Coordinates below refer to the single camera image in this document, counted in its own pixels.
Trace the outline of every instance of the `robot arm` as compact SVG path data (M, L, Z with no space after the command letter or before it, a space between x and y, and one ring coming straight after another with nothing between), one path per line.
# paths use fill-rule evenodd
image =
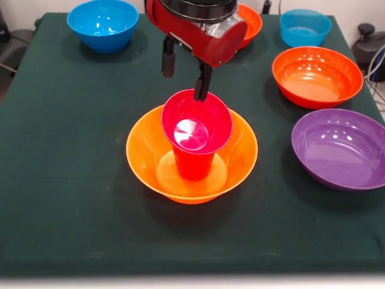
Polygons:
M212 68L229 61L243 41L247 24L236 11L236 0L147 0L150 21L166 34L162 72L174 74L177 43L199 60L194 98L204 101Z

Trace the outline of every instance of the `purple bowl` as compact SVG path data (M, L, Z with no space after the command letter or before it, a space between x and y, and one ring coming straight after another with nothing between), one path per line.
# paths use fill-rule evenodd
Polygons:
M305 169L342 191L385 185L385 127L350 110L318 110L294 126L291 142Z

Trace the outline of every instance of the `wall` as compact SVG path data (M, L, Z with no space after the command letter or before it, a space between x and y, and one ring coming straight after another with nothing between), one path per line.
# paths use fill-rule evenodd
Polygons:
M128 0L141 13L143 0ZM239 0L262 11L263 0ZM45 12L68 12L85 0L0 0L0 8L11 30L33 28L34 21ZM279 0L272 0L272 14L278 13ZM359 36L358 24L373 23L377 30L385 30L385 0L282 0L282 12L293 8L311 8L322 13L335 15L349 44Z

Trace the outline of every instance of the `cup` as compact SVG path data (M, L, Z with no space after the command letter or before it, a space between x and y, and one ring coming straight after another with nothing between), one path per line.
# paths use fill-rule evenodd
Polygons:
M232 133L233 122L225 103L210 92L205 101L195 101L194 89L182 90L165 103L161 119L181 177L193 181L205 178L215 152Z

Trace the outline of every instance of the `orange bowl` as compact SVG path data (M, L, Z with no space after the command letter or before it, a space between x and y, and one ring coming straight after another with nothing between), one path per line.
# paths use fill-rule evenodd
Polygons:
M352 60L322 47L282 52L273 62L273 75L283 95L311 110L340 105L363 85L362 73Z
M257 161L257 138L250 125L231 110L232 135L215 154L209 175L201 181L181 178L162 129L162 109L163 105L146 113L127 138L128 164L143 184L176 202L200 204L232 190L251 173Z
M244 4L238 4L238 15L247 23L245 39L238 47L238 49L242 49L248 45L262 29L262 18L252 8Z

